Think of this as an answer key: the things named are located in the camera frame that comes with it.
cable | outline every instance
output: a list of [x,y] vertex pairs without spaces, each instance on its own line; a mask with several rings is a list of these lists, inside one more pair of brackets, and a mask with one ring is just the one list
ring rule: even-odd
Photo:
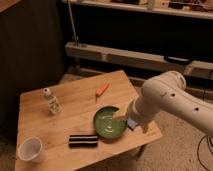
[[208,169],[208,168],[203,164],[203,162],[202,162],[201,159],[200,159],[200,153],[199,153],[199,152],[200,152],[200,145],[201,145],[202,141],[203,141],[205,138],[207,138],[207,137],[208,137],[208,135],[203,136],[203,137],[200,139],[200,142],[198,143],[198,147],[197,147],[197,159],[198,159],[200,165],[201,165],[204,169],[206,169],[207,171],[211,171],[210,169]]
[[[207,88],[207,86],[208,86],[208,83],[209,83],[209,80],[210,80],[210,78],[211,78],[211,76],[212,76],[212,73],[213,73],[213,69],[210,70],[209,75],[208,75],[208,78],[207,78],[207,81],[206,81],[206,84],[205,84],[205,87],[204,87],[203,101],[205,100],[206,88]],[[213,148],[213,142],[212,142],[212,138],[211,138],[210,136],[208,136],[208,135],[205,135],[205,136],[203,136],[203,137],[200,139],[200,141],[199,141],[199,143],[198,143],[198,147],[197,147],[197,159],[198,159],[200,165],[201,165],[205,170],[211,171],[210,169],[208,169],[208,168],[203,164],[203,162],[202,162],[201,159],[200,159],[200,153],[199,153],[199,152],[200,152],[200,145],[201,145],[201,143],[202,143],[202,141],[203,141],[204,139],[206,139],[206,143],[207,143],[207,145],[208,145],[209,151],[210,151],[211,154],[213,155],[213,150],[212,150],[212,148]]]

dark wall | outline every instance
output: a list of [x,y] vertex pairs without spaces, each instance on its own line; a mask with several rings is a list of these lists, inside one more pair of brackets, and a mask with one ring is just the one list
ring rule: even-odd
[[23,0],[0,13],[0,128],[16,139],[22,92],[56,84],[64,44],[56,0]]

orange carrot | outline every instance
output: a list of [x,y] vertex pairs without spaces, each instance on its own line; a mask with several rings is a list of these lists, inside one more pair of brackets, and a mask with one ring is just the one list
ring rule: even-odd
[[100,96],[105,92],[105,90],[106,90],[108,87],[109,87],[109,83],[105,83],[104,85],[102,85],[100,88],[98,88],[98,89],[96,90],[95,95],[96,95],[97,97],[100,97]]

green bowl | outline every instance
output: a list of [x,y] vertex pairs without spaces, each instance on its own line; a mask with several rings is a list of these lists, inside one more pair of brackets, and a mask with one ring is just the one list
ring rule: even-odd
[[97,134],[107,139],[119,138],[127,128],[127,121],[113,120],[112,116],[119,108],[106,106],[98,110],[93,118]]

paper cup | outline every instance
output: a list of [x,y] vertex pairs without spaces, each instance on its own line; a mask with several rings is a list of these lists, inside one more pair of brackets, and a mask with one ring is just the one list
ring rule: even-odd
[[18,157],[26,162],[41,162],[44,159],[41,140],[37,137],[24,140],[18,148]]

